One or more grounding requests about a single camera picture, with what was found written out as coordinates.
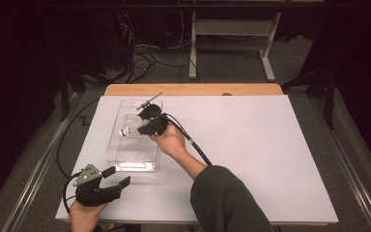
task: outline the wooden table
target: wooden table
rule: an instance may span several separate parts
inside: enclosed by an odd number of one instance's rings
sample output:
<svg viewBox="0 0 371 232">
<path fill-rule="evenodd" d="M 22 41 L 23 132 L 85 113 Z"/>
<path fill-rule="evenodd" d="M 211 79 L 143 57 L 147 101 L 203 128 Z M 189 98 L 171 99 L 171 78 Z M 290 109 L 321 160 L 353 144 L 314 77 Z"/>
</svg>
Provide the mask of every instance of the wooden table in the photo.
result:
<svg viewBox="0 0 371 232">
<path fill-rule="evenodd" d="M 163 91 L 167 96 L 265 96 L 282 95 L 281 87 L 274 83 L 265 84 L 112 84 L 105 96 L 153 96 Z"/>
</svg>

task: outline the power cord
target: power cord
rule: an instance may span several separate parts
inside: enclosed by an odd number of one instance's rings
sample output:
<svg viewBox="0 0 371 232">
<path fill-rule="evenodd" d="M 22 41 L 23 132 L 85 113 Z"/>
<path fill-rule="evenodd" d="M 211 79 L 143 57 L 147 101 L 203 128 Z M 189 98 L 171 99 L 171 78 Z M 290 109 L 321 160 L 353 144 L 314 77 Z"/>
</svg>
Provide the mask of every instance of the power cord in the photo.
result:
<svg viewBox="0 0 371 232">
<path fill-rule="evenodd" d="M 62 134 L 62 137 L 60 138 L 60 141 L 59 141 L 59 146 L 57 147 L 57 151 L 56 151 L 56 161 L 57 161 L 57 164 L 58 164 L 58 167 L 59 167 L 59 170 L 62 172 L 62 174 L 66 177 L 66 178 L 70 178 L 71 176 L 69 176 L 66 171 L 63 169 L 62 165 L 60 164 L 60 149 L 62 147 L 62 144 L 63 144 L 63 141 L 65 140 L 65 137 L 66 137 L 66 134 L 68 133 L 69 131 L 69 128 L 71 127 L 71 125 L 73 124 L 74 120 L 76 120 L 77 117 L 80 116 L 80 114 L 86 109 L 88 108 L 90 105 L 92 105 L 93 103 L 95 102 L 98 102 L 99 99 L 96 99 L 94 101 L 91 101 L 90 103 L 86 104 L 82 109 L 80 109 L 77 114 L 71 119 L 71 122 L 68 124 L 68 126 L 66 127 L 65 131 L 63 132 Z"/>
</svg>

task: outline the metal stand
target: metal stand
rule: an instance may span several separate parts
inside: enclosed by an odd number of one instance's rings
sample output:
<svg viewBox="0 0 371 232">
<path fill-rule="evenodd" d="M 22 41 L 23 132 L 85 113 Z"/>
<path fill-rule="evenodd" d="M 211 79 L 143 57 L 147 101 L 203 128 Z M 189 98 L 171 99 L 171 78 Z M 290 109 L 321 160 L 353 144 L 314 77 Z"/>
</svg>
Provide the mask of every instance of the metal stand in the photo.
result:
<svg viewBox="0 0 371 232">
<path fill-rule="evenodd" d="M 268 55 L 271 50 L 281 12 L 274 15 L 273 20 L 197 20 L 196 12 L 192 13 L 191 51 L 189 55 L 188 78 L 197 77 L 197 35 L 229 35 L 229 36 L 262 36 L 267 37 L 265 49 L 259 51 L 264 71 L 269 82 L 275 82 Z"/>
</svg>

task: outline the gray carpet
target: gray carpet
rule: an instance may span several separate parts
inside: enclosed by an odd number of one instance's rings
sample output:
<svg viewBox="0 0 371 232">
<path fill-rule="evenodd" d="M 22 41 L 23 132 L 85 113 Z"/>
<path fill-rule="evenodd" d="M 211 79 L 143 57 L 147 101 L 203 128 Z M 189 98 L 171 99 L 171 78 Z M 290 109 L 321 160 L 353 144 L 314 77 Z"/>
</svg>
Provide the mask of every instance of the gray carpet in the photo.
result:
<svg viewBox="0 0 371 232">
<path fill-rule="evenodd" d="M 249 40 L 245 42 L 216 41 L 214 50 L 211 39 L 201 38 L 198 41 L 200 50 L 197 55 L 197 68 L 199 81 L 201 83 L 216 82 L 266 82 L 257 53 L 262 48 L 262 39 Z M 276 77 L 276 82 L 282 84 L 295 78 L 305 59 L 305 56 L 312 45 L 310 41 L 302 38 L 295 39 L 288 43 L 275 42 L 272 45 L 270 61 Z M 157 64 L 156 69 L 149 76 L 140 79 L 140 83 L 194 83 L 196 80 L 189 80 L 188 73 L 188 48 L 160 50 L 153 49 L 156 58 L 171 66 Z M 147 66 L 145 61 L 137 63 Z M 136 69 L 135 74 L 139 76 L 144 70 Z M 97 99 L 104 92 L 104 86 L 91 84 L 86 93 L 77 96 L 73 100 L 76 108 L 70 115 L 73 118 L 76 113 L 88 103 Z M 319 168 L 322 179 L 328 189 L 333 207 L 339 217 L 339 223 L 314 227 L 314 226 L 281 226 L 281 231 L 371 231 L 371 220 L 367 219 L 368 214 L 360 207 L 360 201 L 356 197 L 356 191 L 350 185 L 350 178 L 338 158 L 337 146 L 331 140 L 331 131 L 326 129 L 325 122 L 321 120 L 318 111 L 320 100 L 309 99 L 305 88 L 295 87 L 285 94 L 290 97 L 292 106 L 296 112 L 308 143 L 312 156 Z M 33 173 L 37 164 L 42 160 L 46 148 L 56 131 L 62 127 L 59 122 L 61 107 L 59 96 L 54 99 L 58 107 L 51 117 L 46 120 L 34 138 L 30 141 L 24 153 L 19 158 L 12 175 L 0 192 L 0 231 L 7 222 L 17 200 Z M 90 122 L 96 110 L 97 103 L 94 102 L 79 115 L 86 116 L 86 122 Z M 71 173 L 74 162 L 80 152 L 81 145 L 89 129 L 82 125 L 83 118 L 76 118 L 69 127 L 60 149 L 60 162 L 67 173 Z M 352 122 L 346 105 L 342 102 L 340 94 L 336 93 L 334 108 L 334 134 L 341 144 L 341 149 L 348 155 L 352 167 L 355 169 L 358 179 L 364 189 L 369 193 L 371 199 L 371 154 L 363 139 L 361 139 L 355 124 Z M 54 219 L 60 203 L 60 195 L 66 179 L 56 163 L 56 156 L 48 161 L 47 171 L 43 171 L 42 183 L 37 186 L 37 193 L 31 202 L 30 207 L 23 206 L 24 217 L 14 231 L 69 231 L 66 222 Z M 143 226 L 142 231 L 189 231 L 186 226 Z"/>
</svg>

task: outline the metal rail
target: metal rail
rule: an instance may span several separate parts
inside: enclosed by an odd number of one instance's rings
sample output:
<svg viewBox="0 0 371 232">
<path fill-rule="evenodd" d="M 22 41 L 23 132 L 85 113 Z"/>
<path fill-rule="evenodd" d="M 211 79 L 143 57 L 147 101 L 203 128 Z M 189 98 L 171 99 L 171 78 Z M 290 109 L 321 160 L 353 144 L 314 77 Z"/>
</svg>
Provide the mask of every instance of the metal rail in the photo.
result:
<svg viewBox="0 0 371 232">
<path fill-rule="evenodd" d="M 53 158 L 56 156 L 56 148 L 59 145 L 60 138 L 70 123 L 70 116 L 72 113 L 74 113 L 74 109 L 78 105 L 80 99 L 81 95 L 77 95 L 76 93 L 71 96 L 70 113 L 67 115 L 65 121 L 59 126 L 52 140 L 49 142 L 44 154 L 36 164 L 35 169 L 31 174 L 31 177 L 29 178 L 25 188 L 23 189 L 22 194 L 17 199 L 17 202 L 5 223 L 2 232 L 18 231 L 22 225 L 22 222 L 25 219 L 32 202 L 38 193 L 47 169 Z"/>
<path fill-rule="evenodd" d="M 363 211 L 363 214 L 365 215 L 366 220 L 371 228 L 371 196 L 358 177 L 357 172 L 352 166 L 352 163 L 348 158 L 348 154 L 340 143 L 335 131 L 331 130 L 325 121 L 323 107 L 317 99 L 311 99 L 311 104 L 317 111 L 318 116 L 320 117 L 321 122 L 328 133 L 330 141 L 336 150 L 336 159 L 338 160 L 338 164 L 342 169 L 345 178 L 347 179 L 349 186 L 355 195 L 357 203 L 359 204 L 360 209 Z"/>
<path fill-rule="evenodd" d="M 53 11 L 143 11 L 143 12 L 253 12 L 253 11 L 335 11 L 355 8 L 357 4 L 298 3 L 298 2 L 244 2 L 244 3 L 182 3 L 182 4 L 50 4 Z"/>
</svg>

